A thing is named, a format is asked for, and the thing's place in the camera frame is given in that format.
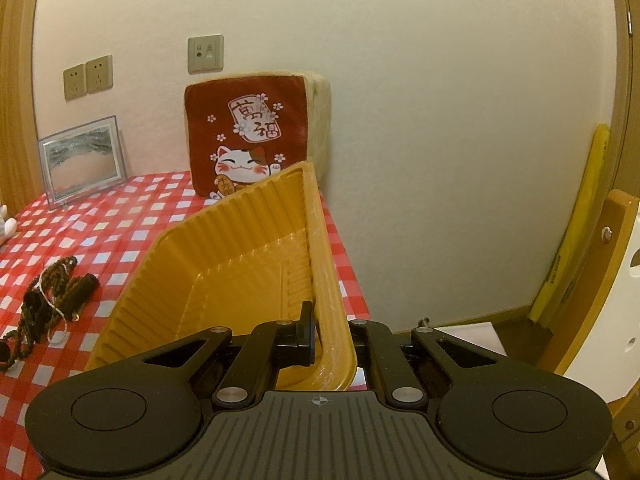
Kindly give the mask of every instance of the cat face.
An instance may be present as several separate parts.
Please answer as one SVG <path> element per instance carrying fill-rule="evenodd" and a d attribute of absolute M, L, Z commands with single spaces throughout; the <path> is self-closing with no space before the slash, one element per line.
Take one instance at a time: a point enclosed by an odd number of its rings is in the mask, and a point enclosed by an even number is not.
<path fill-rule="evenodd" d="M 268 176 L 270 170 L 262 147 L 247 151 L 219 146 L 216 174 L 228 176 L 234 182 L 250 184 Z"/>

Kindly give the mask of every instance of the wall outlet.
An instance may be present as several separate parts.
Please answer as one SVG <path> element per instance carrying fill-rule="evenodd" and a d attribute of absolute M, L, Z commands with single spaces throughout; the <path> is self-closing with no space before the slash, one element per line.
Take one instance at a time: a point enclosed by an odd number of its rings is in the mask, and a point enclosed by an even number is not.
<path fill-rule="evenodd" d="M 225 38 L 222 34 L 189 38 L 187 67 L 190 74 L 222 70 Z"/>
<path fill-rule="evenodd" d="M 65 85 L 65 101 L 71 101 L 86 95 L 84 65 L 67 68 L 62 73 L 62 80 Z"/>
<path fill-rule="evenodd" d="M 89 94 L 108 90 L 113 86 L 113 63 L 110 54 L 92 59 L 85 67 L 86 90 Z"/>

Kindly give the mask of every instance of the yellow board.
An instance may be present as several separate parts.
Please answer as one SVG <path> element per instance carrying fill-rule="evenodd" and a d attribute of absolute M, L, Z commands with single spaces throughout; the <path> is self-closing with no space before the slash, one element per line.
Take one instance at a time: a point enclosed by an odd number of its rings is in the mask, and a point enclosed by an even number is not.
<path fill-rule="evenodd" d="M 533 322 L 537 322 L 540 319 L 553 293 L 556 288 L 558 288 L 558 283 L 560 283 L 568 263 L 571 261 L 572 256 L 574 256 L 578 243 L 584 236 L 587 216 L 593 204 L 593 199 L 598 188 L 598 181 L 600 180 L 600 174 L 602 172 L 604 157 L 609 146 L 609 135 L 609 127 L 606 124 L 600 124 L 596 128 L 593 142 L 591 143 L 589 158 L 587 159 L 587 165 L 582 176 L 582 183 L 580 184 L 578 196 L 575 200 L 574 211 L 571 213 L 571 218 L 569 218 L 562 243 L 556 253 L 545 283 L 543 283 L 540 288 L 536 301 L 529 311 L 529 319 Z"/>
<path fill-rule="evenodd" d="M 299 319 L 315 302 L 316 364 L 277 387 L 344 390 L 356 371 L 313 164 L 300 162 L 203 209 L 154 242 L 118 299 L 86 370 L 199 332 Z"/>

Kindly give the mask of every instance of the glass frame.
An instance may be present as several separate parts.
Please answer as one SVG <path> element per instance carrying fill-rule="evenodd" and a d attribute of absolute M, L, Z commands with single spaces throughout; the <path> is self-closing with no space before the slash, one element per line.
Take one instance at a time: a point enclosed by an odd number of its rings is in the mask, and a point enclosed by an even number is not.
<path fill-rule="evenodd" d="M 113 155 L 113 161 L 115 166 L 115 174 L 95 180 L 93 182 L 83 182 L 80 180 L 77 185 L 67 187 L 60 193 L 53 184 L 51 176 L 51 170 L 55 167 L 52 159 L 51 147 L 56 143 L 66 141 L 69 139 L 79 137 L 95 130 L 106 128 L 108 137 L 110 140 L 111 154 Z M 127 179 L 127 171 L 124 165 L 124 158 L 122 156 L 122 145 L 120 143 L 120 136 L 118 134 L 118 122 L 116 116 L 109 116 L 92 121 L 90 123 L 81 124 L 73 128 L 62 130 L 61 132 L 52 134 L 48 137 L 38 140 L 38 154 L 40 156 L 40 168 L 42 170 L 42 179 L 44 182 L 45 192 L 47 195 L 47 201 L 49 202 L 50 209 L 56 209 L 60 206 L 64 206 L 75 200 L 95 193 L 97 191 L 107 189 L 109 187 L 122 184 Z"/>

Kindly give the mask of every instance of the circular pad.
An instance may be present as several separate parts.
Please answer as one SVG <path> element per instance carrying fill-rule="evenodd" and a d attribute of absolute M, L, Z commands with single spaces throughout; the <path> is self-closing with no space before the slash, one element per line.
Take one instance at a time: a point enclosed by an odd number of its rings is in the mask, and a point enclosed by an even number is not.
<path fill-rule="evenodd" d="M 566 420 L 566 407 L 553 395 L 516 390 L 494 400 L 494 415 L 508 428 L 524 433 L 544 433 Z"/>
<path fill-rule="evenodd" d="M 169 460 L 191 442 L 202 412 L 167 370 L 98 368 L 52 384 L 27 410 L 29 440 L 47 467 L 78 476 L 124 476 Z"/>
<path fill-rule="evenodd" d="M 145 412 L 144 397 L 120 388 L 84 394 L 71 407 L 76 422 L 95 431 L 122 430 L 139 421 Z"/>
<path fill-rule="evenodd" d="M 602 454 L 611 418 L 595 393 L 561 377 L 545 376 L 543 386 L 527 389 L 504 379 L 454 384 L 438 407 L 440 431 L 472 463 L 496 473 L 554 476 Z"/>

